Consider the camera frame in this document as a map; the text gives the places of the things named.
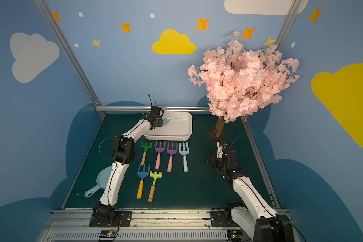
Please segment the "light blue hand rake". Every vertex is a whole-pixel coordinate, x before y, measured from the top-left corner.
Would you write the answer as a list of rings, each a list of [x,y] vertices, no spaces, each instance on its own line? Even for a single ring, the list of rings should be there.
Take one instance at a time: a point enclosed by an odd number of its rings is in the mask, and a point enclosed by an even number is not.
[[[187,155],[189,154],[189,143],[182,142],[178,144],[179,154],[183,156],[183,168],[184,172],[188,172]]]

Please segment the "green rake wooden handle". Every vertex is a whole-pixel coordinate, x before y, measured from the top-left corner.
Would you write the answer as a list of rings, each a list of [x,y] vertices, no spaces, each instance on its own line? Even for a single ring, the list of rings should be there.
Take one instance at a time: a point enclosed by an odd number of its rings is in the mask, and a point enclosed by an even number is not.
[[[152,148],[152,143],[144,143],[144,142],[142,142],[141,143],[141,147],[144,149],[143,156],[142,156],[142,160],[141,160],[141,166],[144,166],[145,165],[145,159],[146,159],[147,151]]]

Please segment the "purple fork pink handle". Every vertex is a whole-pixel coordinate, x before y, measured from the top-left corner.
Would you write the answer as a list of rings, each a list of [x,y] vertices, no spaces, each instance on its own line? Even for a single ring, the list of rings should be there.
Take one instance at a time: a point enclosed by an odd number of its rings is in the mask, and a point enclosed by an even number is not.
[[[161,153],[165,151],[166,142],[165,141],[155,141],[155,151],[157,152],[157,158],[155,163],[155,169],[160,169]]]
[[[166,151],[169,154],[167,172],[171,172],[172,171],[173,156],[178,153],[178,144],[176,143],[176,145],[175,145],[173,142],[168,142]]]

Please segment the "wooden handle tool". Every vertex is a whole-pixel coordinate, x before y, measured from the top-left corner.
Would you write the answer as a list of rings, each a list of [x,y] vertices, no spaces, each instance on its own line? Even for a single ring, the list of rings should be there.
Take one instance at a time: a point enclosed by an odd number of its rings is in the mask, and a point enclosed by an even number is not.
[[[158,178],[162,178],[162,172],[152,172],[150,171],[150,177],[153,178],[153,183],[152,183],[152,186],[151,186],[151,190],[150,190],[150,193],[149,193],[149,197],[148,197],[148,202],[152,202],[153,201],[153,197],[154,197],[154,193],[155,193],[155,184],[156,184],[156,180]]]

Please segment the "dark blue fork yellow handle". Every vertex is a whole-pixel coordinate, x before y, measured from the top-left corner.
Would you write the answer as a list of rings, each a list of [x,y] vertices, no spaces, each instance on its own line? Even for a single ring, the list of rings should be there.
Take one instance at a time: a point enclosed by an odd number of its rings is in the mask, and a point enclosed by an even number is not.
[[[149,176],[150,173],[150,167],[151,164],[148,164],[148,169],[145,170],[146,164],[144,165],[139,165],[138,170],[137,170],[137,176],[140,178],[140,184],[138,187],[138,191],[137,191],[137,200],[141,200],[142,199],[142,194],[143,194],[143,186],[144,186],[144,178]]]

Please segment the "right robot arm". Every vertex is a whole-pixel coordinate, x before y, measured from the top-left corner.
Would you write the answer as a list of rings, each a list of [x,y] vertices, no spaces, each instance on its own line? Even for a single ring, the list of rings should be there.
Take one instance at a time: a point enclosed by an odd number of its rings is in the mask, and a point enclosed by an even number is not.
[[[294,226],[287,215],[280,215],[259,194],[251,179],[239,168],[232,148],[218,148],[216,155],[205,155],[205,163],[221,171],[222,178],[240,196],[240,202],[225,208],[225,222],[237,224],[252,242],[294,242]]]

